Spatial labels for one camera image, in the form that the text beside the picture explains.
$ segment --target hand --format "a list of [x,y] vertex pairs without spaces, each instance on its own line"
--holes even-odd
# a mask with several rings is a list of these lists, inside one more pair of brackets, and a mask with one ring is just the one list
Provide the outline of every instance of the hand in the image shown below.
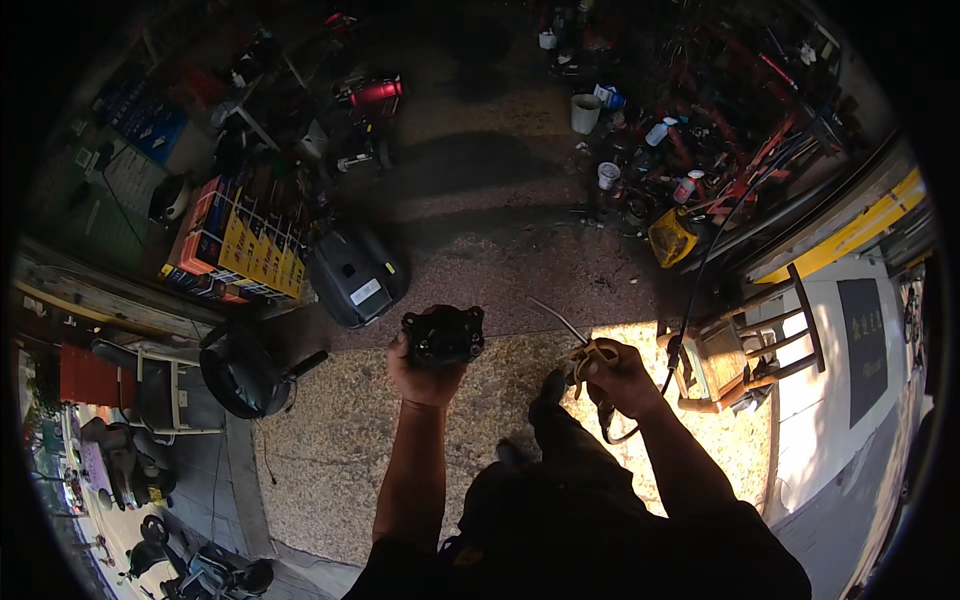
[[639,420],[651,408],[662,405],[663,396],[636,348],[615,340],[605,341],[616,347],[620,360],[611,369],[601,361],[590,359],[583,370],[590,399],[597,404],[607,401],[624,416]]
[[407,361],[409,348],[410,341],[403,331],[387,346],[387,372],[400,395],[412,404],[445,408],[460,389],[467,364],[454,363],[436,370],[414,369]]

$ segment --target person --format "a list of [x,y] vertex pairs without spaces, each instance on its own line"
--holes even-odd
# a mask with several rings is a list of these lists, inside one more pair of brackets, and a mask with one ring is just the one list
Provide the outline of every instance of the person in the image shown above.
[[561,372],[530,404],[542,461],[512,444],[464,500],[461,535],[438,550],[444,517],[444,424],[466,365],[412,369],[407,338],[387,350],[400,390],[393,454],[373,521],[366,567],[347,599],[391,597],[809,598],[803,568],[680,423],[636,348],[586,366],[594,401],[636,420],[669,518],[636,497],[633,474],[560,405]]

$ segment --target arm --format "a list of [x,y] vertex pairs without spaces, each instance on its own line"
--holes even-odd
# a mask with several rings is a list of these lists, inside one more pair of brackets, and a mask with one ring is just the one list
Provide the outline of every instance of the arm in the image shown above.
[[727,475],[674,415],[632,346],[618,345],[620,361],[609,369],[599,362],[587,368],[594,401],[608,399],[636,420],[657,477],[663,508],[670,516],[696,516],[736,502]]
[[434,553],[444,519],[446,406],[467,366],[413,370],[407,364],[407,349],[403,332],[387,348],[387,371],[402,401],[394,451],[376,500],[373,541],[385,537],[410,541]]

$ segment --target white bucket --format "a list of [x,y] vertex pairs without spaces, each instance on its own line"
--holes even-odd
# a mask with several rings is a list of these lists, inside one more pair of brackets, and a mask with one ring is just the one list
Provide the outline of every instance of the white bucket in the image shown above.
[[600,118],[603,102],[593,94],[577,94],[570,99],[570,104],[570,127],[583,135],[592,132]]
[[553,50],[557,47],[557,37],[553,32],[540,33],[540,48],[543,50]]
[[620,167],[612,162],[601,162],[597,167],[597,185],[600,189],[610,189],[613,182],[620,178]]

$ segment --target black shirt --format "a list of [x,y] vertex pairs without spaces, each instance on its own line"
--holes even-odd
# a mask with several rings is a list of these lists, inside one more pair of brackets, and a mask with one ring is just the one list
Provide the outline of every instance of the black shirt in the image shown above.
[[810,597],[750,504],[664,518],[605,479],[528,468],[466,507],[463,534],[436,555],[379,540],[346,598]]

